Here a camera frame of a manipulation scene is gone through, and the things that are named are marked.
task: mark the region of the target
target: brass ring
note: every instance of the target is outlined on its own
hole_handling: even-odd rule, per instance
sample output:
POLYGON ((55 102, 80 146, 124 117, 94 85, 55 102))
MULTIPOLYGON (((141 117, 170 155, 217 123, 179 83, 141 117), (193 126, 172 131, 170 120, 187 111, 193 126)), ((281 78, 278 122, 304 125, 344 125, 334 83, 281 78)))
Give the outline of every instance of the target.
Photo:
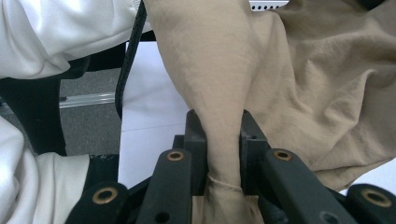
POLYGON ((96 204, 110 203, 117 197, 117 194, 119 194, 119 193, 117 192, 117 190, 115 188, 112 188, 112 187, 102 188, 102 189, 97 190, 95 192, 95 194, 93 194, 92 201, 96 204), (110 195, 108 197, 104 197, 103 195, 101 195, 102 193, 105 193, 105 192, 109 192, 110 195))
POLYGON ((361 195, 365 200, 380 207, 390 207, 392 202, 383 193, 373 189, 363 189, 361 195))
POLYGON ((181 161, 184 158, 184 154, 179 151, 171 151, 167 156, 169 161, 181 161))
POLYGON ((291 155, 286 151, 277 150, 274 152, 274 156, 282 161, 289 161, 291 160, 291 155))

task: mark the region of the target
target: black cable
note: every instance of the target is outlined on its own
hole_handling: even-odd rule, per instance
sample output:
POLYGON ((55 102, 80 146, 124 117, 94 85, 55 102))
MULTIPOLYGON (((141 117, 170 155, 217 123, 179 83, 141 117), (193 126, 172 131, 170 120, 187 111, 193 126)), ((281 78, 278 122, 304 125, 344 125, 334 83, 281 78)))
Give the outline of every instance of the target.
POLYGON ((134 20, 134 28, 129 39, 128 49, 125 53, 125 58, 120 71, 119 81, 117 82, 115 105, 120 119, 122 119, 122 99, 125 90, 126 81, 128 80, 132 64, 134 63, 134 56, 137 52, 137 46, 140 42, 140 37, 143 33, 143 27, 147 18, 146 7, 143 1, 140 2, 137 10, 136 18, 134 20))

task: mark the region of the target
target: white table surface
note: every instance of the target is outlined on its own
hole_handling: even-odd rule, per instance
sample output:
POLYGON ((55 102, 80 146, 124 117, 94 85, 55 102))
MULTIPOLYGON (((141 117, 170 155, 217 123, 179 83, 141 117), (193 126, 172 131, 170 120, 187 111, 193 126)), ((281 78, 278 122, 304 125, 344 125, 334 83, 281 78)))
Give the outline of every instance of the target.
MULTIPOLYGON (((156 42, 141 42, 124 92, 121 184, 131 188, 152 175, 160 154, 172 147, 175 134, 184 134, 188 110, 163 67, 156 42)), ((373 184, 396 195, 396 160, 355 183, 373 184)))

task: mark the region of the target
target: gray floor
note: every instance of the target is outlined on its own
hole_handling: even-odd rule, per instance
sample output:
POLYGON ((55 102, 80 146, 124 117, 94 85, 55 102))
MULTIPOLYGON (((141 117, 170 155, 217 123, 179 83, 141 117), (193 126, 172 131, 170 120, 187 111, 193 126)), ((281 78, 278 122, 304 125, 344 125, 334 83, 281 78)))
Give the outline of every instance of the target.
MULTIPOLYGON (((114 92, 119 74, 120 69, 111 69, 63 80, 61 96, 114 92)), ((23 131, 14 115, 2 117, 23 131)), ((68 155, 119 153, 121 122, 114 104, 64 108, 61 120, 68 155)), ((25 145, 31 148, 26 135, 25 145)))

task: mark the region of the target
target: tan fabric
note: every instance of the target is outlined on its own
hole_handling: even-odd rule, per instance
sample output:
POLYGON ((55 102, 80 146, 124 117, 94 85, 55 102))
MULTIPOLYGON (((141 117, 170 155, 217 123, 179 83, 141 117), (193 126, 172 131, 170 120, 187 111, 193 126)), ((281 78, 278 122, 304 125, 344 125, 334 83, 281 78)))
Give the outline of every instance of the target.
POLYGON ((208 138, 209 183, 195 223, 260 223, 240 186, 243 109, 272 147, 343 189, 396 156, 396 2, 146 0, 165 67, 208 138))

